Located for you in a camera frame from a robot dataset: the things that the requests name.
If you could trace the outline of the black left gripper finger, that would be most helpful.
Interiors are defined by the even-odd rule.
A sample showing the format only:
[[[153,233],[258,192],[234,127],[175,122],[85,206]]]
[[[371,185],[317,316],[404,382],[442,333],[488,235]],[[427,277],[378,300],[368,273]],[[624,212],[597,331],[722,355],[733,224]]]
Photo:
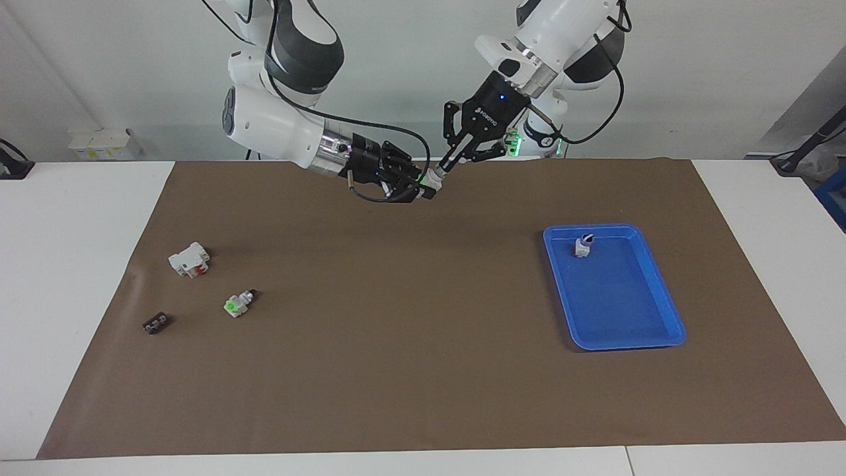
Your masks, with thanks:
[[[456,162],[478,163],[506,154],[505,133],[462,132],[456,137]]]
[[[469,133],[468,118],[473,116],[474,100],[456,102],[448,100],[443,107],[442,135],[447,144],[447,153],[438,163],[438,171],[449,173],[459,163],[472,161],[473,136]]]

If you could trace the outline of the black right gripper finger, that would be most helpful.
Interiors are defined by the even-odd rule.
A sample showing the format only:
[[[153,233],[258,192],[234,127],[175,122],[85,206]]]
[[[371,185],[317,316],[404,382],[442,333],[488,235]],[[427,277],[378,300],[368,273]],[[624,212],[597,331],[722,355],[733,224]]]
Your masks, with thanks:
[[[411,203],[417,198],[431,200],[436,195],[436,188],[416,182],[383,182],[383,189],[387,203]]]
[[[383,142],[383,169],[410,182],[420,180],[421,170],[414,165],[410,154],[393,142]]]

